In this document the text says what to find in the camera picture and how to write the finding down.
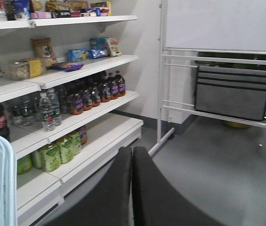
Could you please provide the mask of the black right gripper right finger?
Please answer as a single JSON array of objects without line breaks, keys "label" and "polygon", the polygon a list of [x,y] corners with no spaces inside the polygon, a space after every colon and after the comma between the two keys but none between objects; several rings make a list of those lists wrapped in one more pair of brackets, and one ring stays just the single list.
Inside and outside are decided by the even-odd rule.
[{"label": "black right gripper right finger", "polygon": [[133,216],[136,226],[219,226],[164,177],[147,149],[133,149]]}]

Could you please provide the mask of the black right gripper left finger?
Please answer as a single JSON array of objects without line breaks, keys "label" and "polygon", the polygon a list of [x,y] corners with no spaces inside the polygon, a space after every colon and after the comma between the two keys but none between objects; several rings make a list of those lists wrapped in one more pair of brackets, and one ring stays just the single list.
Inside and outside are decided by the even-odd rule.
[{"label": "black right gripper left finger", "polygon": [[47,226],[128,226],[132,149],[121,147],[96,186]]}]

